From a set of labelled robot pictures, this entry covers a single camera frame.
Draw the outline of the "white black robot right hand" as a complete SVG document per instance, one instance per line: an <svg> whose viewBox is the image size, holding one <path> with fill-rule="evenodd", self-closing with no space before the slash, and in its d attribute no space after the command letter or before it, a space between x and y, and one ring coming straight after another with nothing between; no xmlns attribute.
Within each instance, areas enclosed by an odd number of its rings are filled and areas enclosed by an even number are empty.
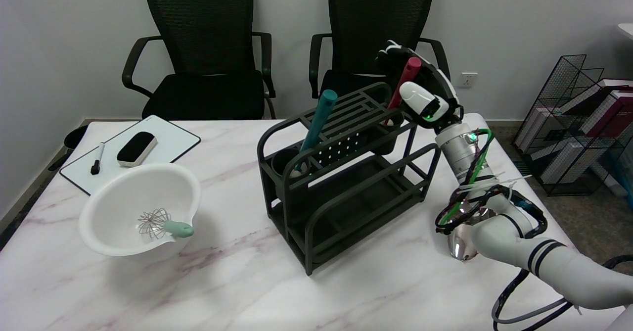
<svg viewBox="0 0 633 331"><path fill-rule="evenodd" d="M394 40L377 53L376 63L396 87L387 110L401 108L419 126L439 134L463 120L463 105L445 73L446 58L437 58L439 67L413 49Z"/></svg>

